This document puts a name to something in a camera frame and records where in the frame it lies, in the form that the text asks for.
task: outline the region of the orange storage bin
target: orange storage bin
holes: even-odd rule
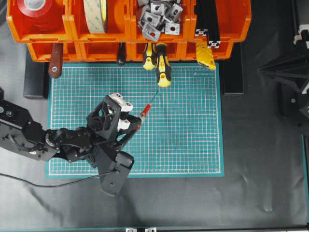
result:
[[[69,0],[69,22],[76,42],[130,41],[129,0],[108,1],[107,33],[90,34],[84,13],[83,0]]]
[[[67,22],[68,0],[56,0],[59,7],[59,18],[51,18],[59,23],[56,29],[40,30],[29,23],[29,17],[25,16],[18,8],[17,0],[8,0],[7,22],[16,42],[19,43],[47,43],[47,42],[71,42],[70,26]]]
[[[37,62],[49,62],[53,43],[28,43],[28,50],[32,60]],[[63,44],[63,61],[81,61],[82,53],[77,43]]]
[[[182,43],[166,43],[168,45],[167,53],[169,61],[178,61],[181,59],[182,54]],[[146,43],[132,43],[132,60],[143,61],[143,52]]]
[[[191,26],[189,41],[206,40],[195,36],[197,16],[194,13],[197,0],[191,0]],[[222,41],[242,42],[246,39],[251,23],[251,0],[216,0]]]
[[[212,48],[212,54],[214,59],[229,59],[233,49],[233,42],[222,41],[220,48]],[[196,43],[183,43],[182,44],[182,60],[196,60]]]
[[[190,0],[182,0],[181,3],[183,12],[181,14],[180,35],[161,33],[159,42],[186,42],[188,40],[191,24],[191,2]],[[130,0],[131,41],[133,43],[149,42],[143,37],[142,31],[138,27],[138,21],[140,20],[136,16],[138,7],[137,0]]]
[[[84,61],[117,61],[119,43],[89,42],[78,43]],[[126,61],[131,60],[131,43],[126,43]]]

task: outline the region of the double-sided tape roll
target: double-sided tape roll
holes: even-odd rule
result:
[[[26,16],[38,18],[50,11],[53,1],[50,0],[18,0],[19,10]]]
[[[62,8],[56,0],[17,0],[17,6],[27,16],[24,23],[40,31],[54,31],[62,25]]]
[[[84,0],[84,11],[90,33],[106,32],[107,10],[107,0]]]

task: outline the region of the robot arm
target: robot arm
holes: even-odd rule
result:
[[[87,116],[87,126],[76,130],[43,130],[29,111],[0,100],[0,146],[35,160],[87,160],[100,176],[101,189],[115,196],[127,178],[134,158],[121,151],[139,130],[141,119],[129,114],[133,106],[119,94],[107,95]]]

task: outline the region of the grid lines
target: grid lines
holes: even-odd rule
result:
[[[145,123],[124,148],[135,158],[130,176],[222,176],[219,77],[197,64],[171,66],[171,86],[160,88]],[[157,90],[155,73],[140,64],[65,64],[51,82],[50,128],[85,126],[104,96],[116,92],[137,116]],[[47,168],[51,178],[98,173],[86,161],[52,159]]]

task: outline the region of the red handle screwdriver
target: red handle screwdriver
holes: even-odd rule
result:
[[[151,108],[151,103],[154,101],[155,96],[158,94],[159,90],[155,93],[153,96],[152,100],[150,101],[149,104],[146,105],[145,109],[140,113],[139,118],[141,119],[141,122],[143,123],[145,121],[145,118]]]

